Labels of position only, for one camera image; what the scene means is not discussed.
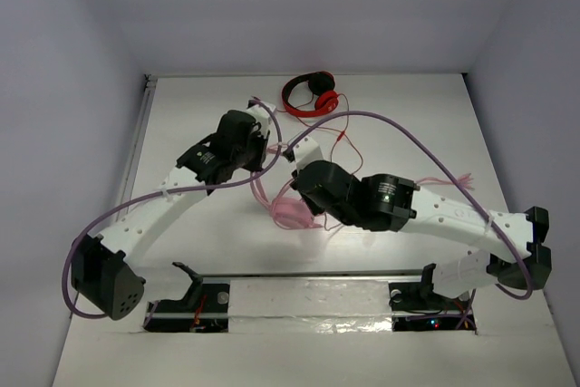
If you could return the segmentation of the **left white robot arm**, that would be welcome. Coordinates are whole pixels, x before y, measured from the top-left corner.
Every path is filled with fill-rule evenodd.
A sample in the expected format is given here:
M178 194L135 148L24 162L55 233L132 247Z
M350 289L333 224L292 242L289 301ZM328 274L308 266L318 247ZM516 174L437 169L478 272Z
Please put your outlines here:
M276 110L253 100L243 111L223 115L217 130L191 146L150 194L134 198L96 218L72 242L62 277L63 299L77 316L88 318L72 301L76 290L99 309L97 318L127 316L144 294L145 278L135 273L153 243L188 209L217 189L245 185L266 171L270 133L279 131Z

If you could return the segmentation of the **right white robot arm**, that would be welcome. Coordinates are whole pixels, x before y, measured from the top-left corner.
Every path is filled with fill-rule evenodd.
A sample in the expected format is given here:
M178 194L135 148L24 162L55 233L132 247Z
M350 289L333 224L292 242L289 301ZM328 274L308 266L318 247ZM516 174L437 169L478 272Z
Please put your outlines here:
M345 226L439 237L473 248L455 262L423 268L416 292L430 308L489 285L541 290L552 271L543 208L478 212L409 179L390 174L357 179L327 160L295 170L291 187L314 215L328 214Z

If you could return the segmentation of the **aluminium rail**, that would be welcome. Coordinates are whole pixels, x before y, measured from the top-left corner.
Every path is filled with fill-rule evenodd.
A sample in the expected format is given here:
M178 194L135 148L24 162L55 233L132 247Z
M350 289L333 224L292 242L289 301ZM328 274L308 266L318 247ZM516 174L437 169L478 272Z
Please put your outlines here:
M307 278L307 277L322 277L322 278L355 278L355 277L408 277L420 276L421 269L406 269L406 270L368 270L368 271L330 271L330 272L282 272L282 273L218 273L218 274L203 274L206 279L234 279L234 278Z

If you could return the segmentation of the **red black headphones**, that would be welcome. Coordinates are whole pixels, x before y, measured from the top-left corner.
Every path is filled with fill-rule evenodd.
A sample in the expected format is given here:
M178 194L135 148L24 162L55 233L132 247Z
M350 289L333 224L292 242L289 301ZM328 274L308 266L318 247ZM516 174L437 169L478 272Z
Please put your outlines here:
M293 89L299 84L305 83L316 98L314 109L303 111L289 101ZM325 71L306 73L296 76L287 82L281 91L281 99L285 111L299 119L312 119L330 114L338 106L339 94L335 91L335 79L332 74Z

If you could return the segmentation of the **pink headphones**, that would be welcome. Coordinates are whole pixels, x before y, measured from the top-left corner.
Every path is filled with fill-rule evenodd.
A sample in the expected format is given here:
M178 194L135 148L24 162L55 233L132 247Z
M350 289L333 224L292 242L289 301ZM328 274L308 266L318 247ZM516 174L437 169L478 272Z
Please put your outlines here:
M322 225L315 221L315 217L298 198L288 197L292 180L288 180L273 199L266 195L261 179L255 179L249 183L254 198L266 210L273 222L283 230L307 230L321 228Z

